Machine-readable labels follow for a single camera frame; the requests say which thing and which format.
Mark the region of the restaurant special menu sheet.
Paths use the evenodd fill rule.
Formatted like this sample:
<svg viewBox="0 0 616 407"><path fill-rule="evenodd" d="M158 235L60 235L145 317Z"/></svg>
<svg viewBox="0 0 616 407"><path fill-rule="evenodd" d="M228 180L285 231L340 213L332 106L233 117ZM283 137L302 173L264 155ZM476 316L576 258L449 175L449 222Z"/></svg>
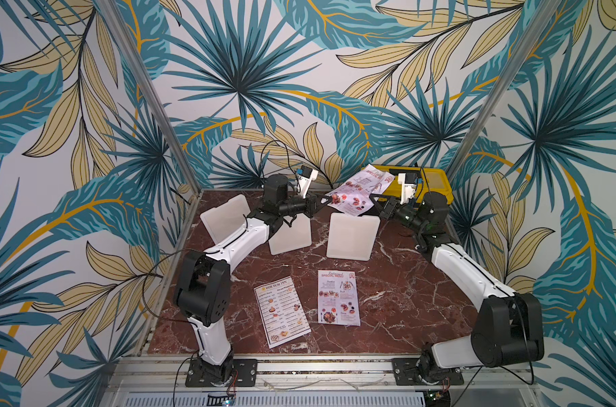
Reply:
<svg viewBox="0 0 616 407"><path fill-rule="evenodd" d="M359 216L373 207L370 195L383 194L394 181L394 176L369 164L345 183L328 193L330 207L346 215Z"/></svg>

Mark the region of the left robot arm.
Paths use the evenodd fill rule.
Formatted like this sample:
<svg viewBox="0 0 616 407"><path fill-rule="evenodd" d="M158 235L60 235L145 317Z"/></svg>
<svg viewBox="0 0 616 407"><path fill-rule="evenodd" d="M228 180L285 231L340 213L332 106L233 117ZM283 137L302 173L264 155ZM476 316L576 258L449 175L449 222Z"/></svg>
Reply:
<svg viewBox="0 0 616 407"><path fill-rule="evenodd" d="M226 338L224 315L231 298L231 275L254 249L268 242L298 215L313 217L332 199L311 193L316 171L303 166L295 173L296 194L289 194L287 176L267 178L256 208L243 217L231 235L212 248L185 256L173 296L174 304L193 327L199 346L199 371L223 383L231 377L233 348Z"/></svg>

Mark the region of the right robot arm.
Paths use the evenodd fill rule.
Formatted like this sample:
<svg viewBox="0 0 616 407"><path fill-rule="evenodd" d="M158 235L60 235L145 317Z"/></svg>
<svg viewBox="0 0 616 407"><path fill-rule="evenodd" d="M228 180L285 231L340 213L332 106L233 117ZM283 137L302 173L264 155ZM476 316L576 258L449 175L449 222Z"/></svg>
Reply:
<svg viewBox="0 0 616 407"><path fill-rule="evenodd" d="M426 193L419 205L372 194L381 218L409 229L416 250L465 293L477 310L470 335L430 344L421 352L416 375L439 383L463 367L533 364L544 356L542 307L531 293L518 293L492 276L450 236L450 209L441 193Z"/></svg>

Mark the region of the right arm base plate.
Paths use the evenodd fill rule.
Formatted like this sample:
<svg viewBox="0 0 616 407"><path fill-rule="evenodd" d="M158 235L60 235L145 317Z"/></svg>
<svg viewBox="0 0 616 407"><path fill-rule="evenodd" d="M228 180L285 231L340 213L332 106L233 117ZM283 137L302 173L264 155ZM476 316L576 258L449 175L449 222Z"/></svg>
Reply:
<svg viewBox="0 0 616 407"><path fill-rule="evenodd" d="M419 358L391 359L397 386L462 385L460 368L441 368L426 355Z"/></svg>

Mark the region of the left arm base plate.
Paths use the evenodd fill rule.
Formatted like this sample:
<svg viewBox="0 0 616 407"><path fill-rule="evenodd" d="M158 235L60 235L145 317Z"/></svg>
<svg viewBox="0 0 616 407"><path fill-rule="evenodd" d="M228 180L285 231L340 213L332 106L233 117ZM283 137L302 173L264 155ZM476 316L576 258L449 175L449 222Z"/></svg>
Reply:
<svg viewBox="0 0 616 407"><path fill-rule="evenodd" d="M257 359L226 359L219 366L198 359L190 363L185 386L209 388L234 384L237 388L253 388L257 371Z"/></svg>

